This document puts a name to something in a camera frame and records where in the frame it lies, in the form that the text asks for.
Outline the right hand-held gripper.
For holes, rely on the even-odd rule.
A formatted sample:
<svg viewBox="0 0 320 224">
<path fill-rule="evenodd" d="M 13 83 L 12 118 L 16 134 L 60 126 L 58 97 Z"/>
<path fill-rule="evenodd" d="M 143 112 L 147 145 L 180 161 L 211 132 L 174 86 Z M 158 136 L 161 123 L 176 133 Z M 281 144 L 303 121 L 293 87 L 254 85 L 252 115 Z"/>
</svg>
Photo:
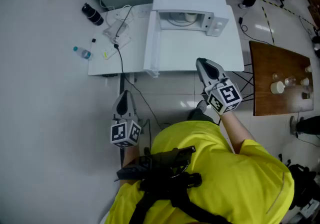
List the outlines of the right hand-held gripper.
<svg viewBox="0 0 320 224">
<path fill-rule="evenodd" d="M 198 58 L 195 65 L 200 81 L 205 86 L 206 102 L 219 115 L 236 109 L 243 98 L 238 86 L 226 77 L 223 68 L 205 58 Z"/>
</svg>

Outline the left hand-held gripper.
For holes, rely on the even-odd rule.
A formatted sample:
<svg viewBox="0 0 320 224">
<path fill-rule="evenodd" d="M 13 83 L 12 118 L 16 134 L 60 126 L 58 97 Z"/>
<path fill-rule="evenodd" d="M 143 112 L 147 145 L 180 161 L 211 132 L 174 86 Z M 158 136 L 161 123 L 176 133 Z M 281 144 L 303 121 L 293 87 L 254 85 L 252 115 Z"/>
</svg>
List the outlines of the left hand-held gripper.
<svg viewBox="0 0 320 224">
<path fill-rule="evenodd" d="M 142 128 L 138 124 L 133 95 L 130 91 L 126 90 L 119 95 L 112 106 L 110 143 L 122 149 L 137 146 L 141 130 Z"/>
</svg>

